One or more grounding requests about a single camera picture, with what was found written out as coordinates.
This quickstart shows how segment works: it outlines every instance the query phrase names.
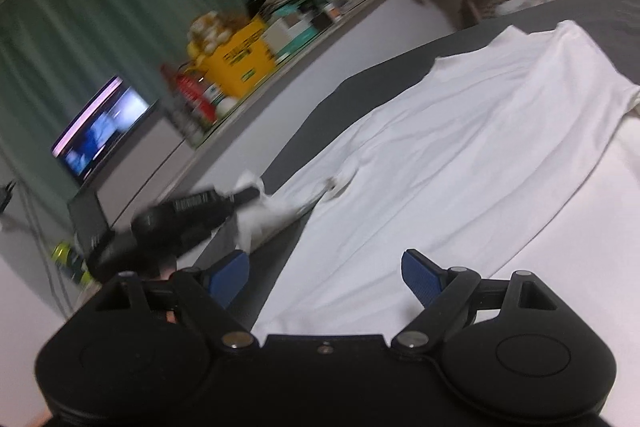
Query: white cloth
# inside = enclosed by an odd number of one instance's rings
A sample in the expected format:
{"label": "white cloth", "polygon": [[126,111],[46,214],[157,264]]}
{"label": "white cloth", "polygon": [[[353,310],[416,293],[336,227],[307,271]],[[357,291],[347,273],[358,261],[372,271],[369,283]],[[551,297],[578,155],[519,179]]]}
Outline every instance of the white cloth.
{"label": "white cloth", "polygon": [[236,248],[252,253],[280,230],[285,229],[308,211],[334,185],[334,181],[321,180],[310,184],[296,194],[282,197],[264,193],[264,182],[252,172],[244,172],[236,182],[235,192],[256,187],[260,197],[236,210]]}
{"label": "white cloth", "polygon": [[603,417],[640,418],[640,118],[627,115],[584,185],[495,274],[536,273],[612,350],[618,373]]}
{"label": "white cloth", "polygon": [[572,22],[439,59],[276,193],[334,186],[254,333],[391,338],[421,311],[399,271],[407,248],[496,273],[580,187],[638,93]]}

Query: gray bed sheet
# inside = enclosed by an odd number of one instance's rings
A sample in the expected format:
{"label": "gray bed sheet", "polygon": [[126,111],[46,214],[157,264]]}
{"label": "gray bed sheet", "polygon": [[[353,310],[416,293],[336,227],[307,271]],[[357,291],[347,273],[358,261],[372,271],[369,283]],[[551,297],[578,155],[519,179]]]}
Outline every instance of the gray bed sheet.
{"label": "gray bed sheet", "polygon": [[[487,20],[392,58],[341,83],[306,118],[264,172],[262,179],[267,193],[276,191],[352,123],[419,82],[436,57],[480,49],[510,25],[526,32],[538,32],[551,30],[567,19],[576,21],[590,34],[620,73],[640,84],[640,0],[557,0]],[[251,255],[249,281],[229,307],[229,312],[244,327],[254,325],[309,215]],[[196,265],[207,267],[232,247],[229,235],[225,238],[221,234],[211,241]]]}

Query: black cable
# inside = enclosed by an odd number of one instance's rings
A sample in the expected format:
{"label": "black cable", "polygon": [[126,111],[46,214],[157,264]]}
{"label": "black cable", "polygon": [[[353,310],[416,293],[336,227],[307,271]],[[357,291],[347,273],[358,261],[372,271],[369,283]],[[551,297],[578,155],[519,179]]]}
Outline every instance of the black cable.
{"label": "black cable", "polygon": [[[24,181],[24,179],[20,176],[20,174],[18,174],[18,169],[16,168],[14,162],[12,161],[12,159],[10,158],[10,156],[8,155],[6,150],[4,150],[4,146],[2,145],[2,140],[1,139],[0,139],[0,159],[2,159],[4,161],[4,163],[6,163],[6,166],[9,168],[9,170],[15,176],[15,180],[12,180],[12,183],[14,183],[14,185],[15,185],[16,180],[20,180],[24,185],[27,184]],[[36,199],[38,200],[38,203],[40,204],[40,206],[42,208],[44,208],[46,213],[49,214],[51,219],[54,220],[56,222],[56,224],[61,229],[65,230],[65,232],[68,232],[69,234],[73,234],[74,233],[74,230],[72,228],[69,228],[69,223],[66,222],[64,219],[60,219],[60,216],[58,216],[53,211],[51,206],[49,206],[42,198],[37,197],[37,195],[36,195]]]}
{"label": "black cable", "polygon": [[65,317],[66,319],[68,319],[68,314],[65,312],[65,309],[64,309],[62,303],[60,302],[60,298],[58,298],[58,294],[56,293],[56,287],[53,284],[53,277],[51,276],[51,270],[50,270],[50,267],[49,267],[49,262],[47,260],[47,256],[43,255],[42,246],[40,245],[40,242],[38,241],[38,238],[36,237],[36,235],[34,233],[33,223],[31,222],[31,216],[30,216],[29,210],[27,208],[27,204],[25,202],[25,196],[22,193],[23,187],[24,187],[24,183],[21,183],[21,184],[18,185],[18,195],[20,196],[20,201],[22,202],[22,207],[24,209],[24,213],[26,214],[27,221],[29,223],[29,227],[30,227],[30,229],[32,231],[31,237],[33,237],[33,240],[35,241],[36,246],[38,247],[38,253],[40,254],[40,259],[42,261],[42,264],[44,265],[45,272],[47,273],[47,281],[49,281],[49,289],[51,290],[51,296],[53,297],[53,300],[56,302],[56,306],[58,307],[58,309],[59,309],[60,313],[62,314],[62,316]]}
{"label": "black cable", "polygon": [[[33,216],[33,220],[34,220],[34,222],[36,224],[35,232],[38,235],[40,244],[43,246],[44,251],[46,252],[47,251],[47,245],[45,243],[45,235],[44,235],[44,232],[42,231],[42,226],[40,225],[40,220],[38,219],[38,213],[37,213],[37,211],[35,209],[35,206],[33,204],[33,195],[31,194],[31,189],[23,181],[20,181],[20,183],[24,187],[24,191],[25,191],[25,194],[27,196],[27,202],[28,202],[28,204],[30,206],[31,214]],[[58,276],[58,282],[60,283],[60,289],[62,289],[62,296],[65,299],[66,305],[69,308],[69,312],[73,313],[74,306],[73,306],[73,304],[71,304],[71,299],[69,298],[69,295],[66,292],[65,282],[63,280],[62,273],[60,272],[60,269],[56,269],[56,274]]]}

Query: cardboard box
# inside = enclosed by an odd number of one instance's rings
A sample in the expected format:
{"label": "cardboard box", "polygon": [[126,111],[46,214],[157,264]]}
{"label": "cardboard box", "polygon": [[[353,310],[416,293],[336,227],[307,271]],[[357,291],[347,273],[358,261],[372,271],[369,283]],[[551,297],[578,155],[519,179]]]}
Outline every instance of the cardboard box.
{"label": "cardboard box", "polygon": [[273,13],[262,38],[278,57],[277,62],[303,48],[318,35],[318,30],[311,25],[312,18],[311,14],[303,14],[289,4]]}
{"label": "cardboard box", "polygon": [[227,95],[242,98],[275,68],[275,60],[262,40],[266,26],[260,17],[236,32],[198,66],[210,82]]}

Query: bottle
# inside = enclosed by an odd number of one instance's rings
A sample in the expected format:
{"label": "bottle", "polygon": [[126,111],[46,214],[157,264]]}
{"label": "bottle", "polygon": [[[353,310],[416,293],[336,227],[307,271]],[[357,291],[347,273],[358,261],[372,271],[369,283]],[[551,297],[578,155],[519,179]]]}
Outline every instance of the bottle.
{"label": "bottle", "polygon": [[82,256],[66,242],[59,243],[51,253],[53,262],[61,272],[65,273],[74,283],[87,286],[94,280],[86,267]]}
{"label": "bottle", "polygon": [[184,100],[178,105],[175,99],[171,99],[167,104],[169,106],[169,118],[180,133],[194,147],[197,147],[204,140],[204,131],[199,122],[197,122],[185,110]]}
{"label": "bottle", "polygon": [[214,82],[211,82],[210,80],[207,80],[200,72],[196,70],[189,70],[188,74],[201,87],[204,92],[204,97],[207,99],[207,102],[209,102],[211,105],[213,105],[213,107],[216,108],[216,115],[219,116],[218,104],[222,101],[223,98],[225,98],[225,94],[220,89],[220,86],[218,84],[215,84]]}
{"label": "bottle", "polygon": [[199,86],[196,80],[189,78],[184,73],[178,73],[167,64],[162,64],[160,71],[175,106],[184,110],[185,114],[196,121],[203,131],[211,129],[216,121],[216,110],[204,97],[202,86]]}
{"label": "bottle", "polygon": [[216,105],[216,114],[220,118],[225,118],[231,111],[234,110],[238,99],[232,96],[223,96],[222,99]]}

